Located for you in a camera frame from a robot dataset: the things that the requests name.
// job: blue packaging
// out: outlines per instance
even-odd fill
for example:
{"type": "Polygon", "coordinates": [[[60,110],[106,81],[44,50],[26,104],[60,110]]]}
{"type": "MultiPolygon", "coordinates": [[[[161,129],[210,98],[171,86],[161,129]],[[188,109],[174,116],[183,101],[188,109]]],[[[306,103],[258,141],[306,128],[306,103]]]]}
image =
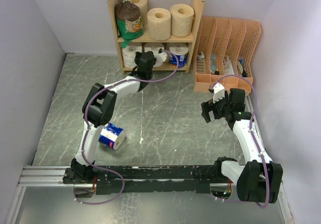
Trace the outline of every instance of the blue packaging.
{"type": "Polygon", "coordinates": [[[98,141],[114,150],[117,150],[125,137],[125,130],[113,125],[112,123],[108,123],[102,129],[98,141]]]}
{"type": "Polygon", "coordinates": [[[179,68],[182,68],[186,65],[187,56],[189,49],[185,43],[168,43],[168,49],[171,52],[169,57],[169,63],[173,66],[176,66],[176,58],[172,55],[176,55],[179,60],[179,68]]]}

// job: white paint splatter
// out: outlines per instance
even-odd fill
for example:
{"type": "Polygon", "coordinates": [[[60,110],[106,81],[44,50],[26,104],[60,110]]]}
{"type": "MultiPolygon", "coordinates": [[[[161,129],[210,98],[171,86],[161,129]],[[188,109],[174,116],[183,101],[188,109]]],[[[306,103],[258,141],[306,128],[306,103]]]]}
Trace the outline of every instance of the white paint splatter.
{"type": "Polygon", "coordinates": [[[144,140],[142,137],[142,119],[143,119],[142,107],[143,107],[143,103],[144,103],[144,90],[141,91],[141,122],[140,122],[140,141],[139,141],[140,144],[142,144],[142,141],[144,140]]]}

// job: wrapped toilet paper roll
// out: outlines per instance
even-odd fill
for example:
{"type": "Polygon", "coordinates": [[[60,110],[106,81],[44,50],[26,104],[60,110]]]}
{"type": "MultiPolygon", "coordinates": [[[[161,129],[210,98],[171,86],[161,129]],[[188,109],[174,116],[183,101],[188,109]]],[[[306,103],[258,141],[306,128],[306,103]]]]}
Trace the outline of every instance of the wrapped toilet paper roll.
{"type": "Polygon", "coordinates": [[[194,10],[186,4],[177,4],[171,7],[172,34],[177,37],[185,37],[192,30],[194,10]]]}
{"type": "Polygon", "coordinates": [[[124,0],[134,3],[138,6],[140,10],[140,18],[142,24],[145,25],[147,23],[147,0],[124,0]]]}
{"type": "Polygon", "coordinates": [[[101,131],[99,142],[117,150],[125,137],[125,130],[113,125],[112,123],[108,123],[108,125],[106,125],[101,131]]]}
{"type": "Polygon", "coordinates": [[[136,66],[136,52],[142,52],[142,46],[139,42],[129,42],[126,47],[121,49],[124,66],[134,68],[136,66]]]}
{"type": "MultiPolygon", "coordinates": [[[[184,67],[187,62],[187,56],[189,52],[188,46],[185,43],[168,43],[168,50],[175,54],[179,60],[179,68],[184,67]]],[[[169,63],[173,66],[176,66],[177,61],[176,58],[170,54],[169,63]]]]}
{"type": "Polygon", "coordinates": [[[164,62],[160,57],[158,57],[160,49],[164,49],[164,45],[160,42],[148,42],[144,46],[144,52],[152,51],[156,58],[154,67],[160,67],[164,62]]]}
{"type": "Polygon", "coordinates": [[[149,37],[165,41],[171,36],[171,13],[163,8],[154,8],[147,13],[149,37]]]}

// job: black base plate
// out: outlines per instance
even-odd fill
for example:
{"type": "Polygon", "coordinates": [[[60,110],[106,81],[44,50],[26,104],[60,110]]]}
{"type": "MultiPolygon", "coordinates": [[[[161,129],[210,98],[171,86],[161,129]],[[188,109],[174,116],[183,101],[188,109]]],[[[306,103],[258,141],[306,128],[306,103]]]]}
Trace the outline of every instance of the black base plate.
{"type": "MultiPolygon", "coordinates": [[[[124,192],[171,192],[195,191],[211,193],[210,184],[227,183],[224,176],[215,175],[213,165],[186,166],[101,166],[120,173],[125,179],[124,192]]],[[[101,170],[94,170],[97,177],[96,194],[118,193],[122,186],[119,176],[101,170]]],[[[91,178],[86,183],[93,183],[91,178]]],[[[64,184],[83,184],[71,168],[67,168],[64,184]]]]}

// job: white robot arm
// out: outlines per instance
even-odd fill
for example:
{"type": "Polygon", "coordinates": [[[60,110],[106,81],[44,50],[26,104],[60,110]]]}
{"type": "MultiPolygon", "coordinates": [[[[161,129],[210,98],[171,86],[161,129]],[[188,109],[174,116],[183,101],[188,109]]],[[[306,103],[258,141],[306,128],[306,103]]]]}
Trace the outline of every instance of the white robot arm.
{"type": "MultiPolygon", "coordinates": [[[[156,55],[156,57],[160,57],[163,60],[167,58],[167,54],[165,52],[161,52],[156,55]]],[[[82,108],[84,114],[86,108],[88,108],[87,118],[90,130],[88,130],[87,123],[84,122],[82,140],[75,158],[71,161],[72,171],[74,171],[84,181],[88,181],[92,177],[93,169],[84,160],[82,154],[84,154],[88,162],[94,164],[96,147],[100,133],[104,126],[108,124],[112,118],[116,99],[141,91],[148,85],[148,82],[136,80],[152,79],[152,68],[156,62],[156,57],[151,51],[146,53],[136,52],[135,63],[137,64],[137,67],[133,69],[129,76],[113,84],[101,85],[96,83],[92,86],[82,108]],[[97,99],[95,99],[88,107],[88,104],[94,95],[108,86],[111,88],[98,95],[97,99]],[[87,132],[88,134],[83,147],[82,144],[87,132]]]]}
{"type": "Polygon", "coordinates": [[[225,118],[230,129],[235,133],[240,142],[245,158],[245,167],[238,164],[232,158],[218,158],[215,165],[217,175],[223,175],[236,184],[237,194],[242,201],[264,202],[266,183],[263,173],[261,154],[264,157],[268,169],[270,186],[270,203],[275,203],[282,180],[283,169],[280,164],[273,163],[266,153],[262,142],[257,134],[255,123],[250,126],[251,113],[245,111],[245,91],[232,88],[228,94],[223,85],[217,83],[213,89],[213,99],[204,102],[202,117],[207,123],[211,121],[210,114],[214,119],[225,118]],[[257,140],[258,150],[253,137],[257,140]]]}
{"type": "MultiPolygon", "coordinates": [[[[136,79],[136,78],[132,77],[132,76],[127,76],[123,80],[128,80],[128,79],[136,79]]],[[[116,85],[118,82],[115,82],[113,84],[106,84],[103,87],[113,86],[113,85],[116,85]]],[[[128,81],[128,82],[124,82],[124,83],[118,85],[117,87],[113,87],[113,88],[109,89],[109,91],[115,92],[117,94],[117,98],[120,98],[120,97],[124,97],[128,94],[138,92],[139,87],[140,87],[140,82],[128,81]]],[[[93,124],[91,122],[89,122],[89,124],[90,124],[90,130],[89,130],[88,136],[85,140],[86,142],[85,142],[85,147],[84,147],[84,153],[85,153],[86,159],[90,163],[93,163],[95,161],[95,154],[96,154],[96,147],[97,147],[98,139],[99,139],[102,129],[104,128],[104,125],[100,125],[100,126],[95,127],[95,124],[93,124]]],[[[85,133],[86,133],[87,129],[88,129],[87,123],[84,121],[84,132],[82,135],[81,143],[84,140],[85,133]]],[[[79,146],[79,149],[78,149],[78,152],[75,156],[75,159],[79,164],[88,166],[88,164],[82,158],[81,146],[82,146],[82,144],[80,144],[80,146],[79,146]]]]}

